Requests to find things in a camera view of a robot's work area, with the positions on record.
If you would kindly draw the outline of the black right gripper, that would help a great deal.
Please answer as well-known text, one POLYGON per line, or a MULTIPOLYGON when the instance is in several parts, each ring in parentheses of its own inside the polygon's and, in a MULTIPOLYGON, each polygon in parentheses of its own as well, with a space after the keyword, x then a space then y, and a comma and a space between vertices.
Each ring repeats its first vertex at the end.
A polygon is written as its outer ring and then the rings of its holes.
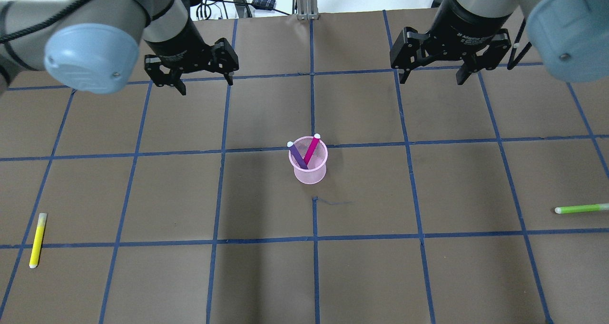
POLYGON ((505 57, 511 46, 503 27, 508 18, 479 16, 455 0, 444 0, 426 33, 402 29, 390 50, 390 66, 399 69, 399 83, 405 85, 415 67, 463 59, 468 62, 455 74, 461 86, 479 69, 497 68, 505 57))

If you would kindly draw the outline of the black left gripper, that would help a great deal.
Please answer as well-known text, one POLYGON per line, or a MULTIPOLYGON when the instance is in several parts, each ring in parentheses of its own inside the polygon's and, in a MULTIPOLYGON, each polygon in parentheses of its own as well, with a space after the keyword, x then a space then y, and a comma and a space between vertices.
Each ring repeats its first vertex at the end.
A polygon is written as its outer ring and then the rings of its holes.
POLYGON ((174 87, 185 96, 181 75, 200 71, 220 73, 229 86, 234 85, 234 72, 239 70, 234 48, 226 38, 208 45, 193 22, 187 22, 174 38, 147 44, 153 54, 145 55, 144 71, 158 87, 174 87))

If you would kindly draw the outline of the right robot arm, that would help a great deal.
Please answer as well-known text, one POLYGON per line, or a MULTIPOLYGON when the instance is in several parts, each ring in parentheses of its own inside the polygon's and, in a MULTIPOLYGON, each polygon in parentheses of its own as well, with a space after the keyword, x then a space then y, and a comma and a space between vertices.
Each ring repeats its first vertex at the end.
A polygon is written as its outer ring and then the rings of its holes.
POLYGON ((504 57, 515 68, 533 47, 548 73, 568 83, 608 76, 609 0, 442 0, 424 33, 402 29, 390 66, 405 83, 416 68, 461 61, 458 85, 504 57))

